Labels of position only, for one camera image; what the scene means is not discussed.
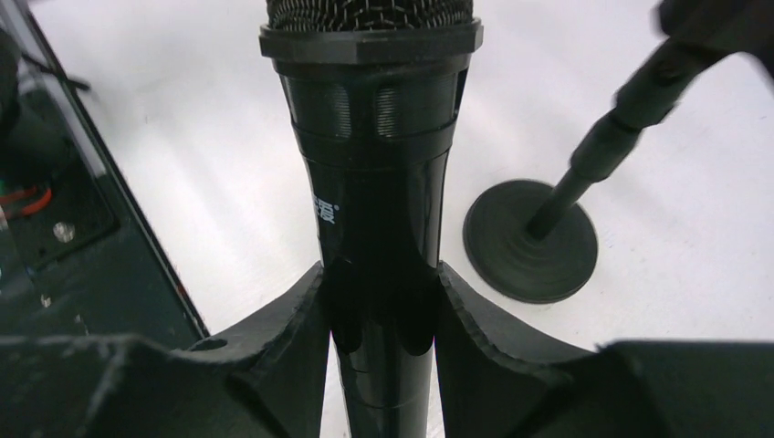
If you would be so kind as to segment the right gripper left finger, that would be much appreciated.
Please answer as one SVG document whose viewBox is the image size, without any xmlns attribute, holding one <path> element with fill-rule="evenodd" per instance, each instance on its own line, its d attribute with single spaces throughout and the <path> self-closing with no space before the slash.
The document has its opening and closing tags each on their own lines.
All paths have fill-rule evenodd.
<svg viewBox="0 0 774 438">
<path fill-rule="evenodd" d="M 317 437 L 329 354 L 312 266 L 189 349 L 137 335 L 4 337 L 4 437 Z"/>
</svg>

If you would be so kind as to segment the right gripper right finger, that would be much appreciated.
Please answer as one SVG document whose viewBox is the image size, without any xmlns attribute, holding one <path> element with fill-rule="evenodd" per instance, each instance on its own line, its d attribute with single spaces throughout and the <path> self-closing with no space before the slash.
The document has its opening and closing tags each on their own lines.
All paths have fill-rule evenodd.
<svg viewBox="0 0 774 438">
<path fill-rule="evenodd" d="M 588 351 L 441 265 L 435 335 L 449 437 L 770 437 L 773 347 L 617 341 Z"/>
</svg>

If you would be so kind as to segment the round base mic stand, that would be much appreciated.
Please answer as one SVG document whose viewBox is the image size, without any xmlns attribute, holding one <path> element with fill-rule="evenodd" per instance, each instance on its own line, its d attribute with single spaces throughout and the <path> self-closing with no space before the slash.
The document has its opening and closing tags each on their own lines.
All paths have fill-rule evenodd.
<svg viewBox="0 0 774 438">
<path fill-rule="evenodd" d="M 551 304 L 579 292 L 597 266 L 599 243 L 581 198 L 630 156 L 643 133 L 664 122 L 691 84 L 726 57 L 773 69 L 770 1 L 663 1 L 663 42 L 616 91 L 611 109 L 573 151 L 555 184 L 518 179 L 483 191 L 463 227 L 466 256 L 498 293 Z"/>
</svg>

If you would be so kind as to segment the black microphone orange end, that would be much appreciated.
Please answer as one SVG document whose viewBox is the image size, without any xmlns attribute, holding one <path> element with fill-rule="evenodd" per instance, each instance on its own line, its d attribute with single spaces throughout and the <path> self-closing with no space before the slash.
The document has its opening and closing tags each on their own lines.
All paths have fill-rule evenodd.
<svg viewBox="0 0 774 438">
<path fill-rule="evenodd" d="M 423 437 L 445 171 L 483 42 L 469 1 L 270 1 L 350 433 Z"/>
</svg>

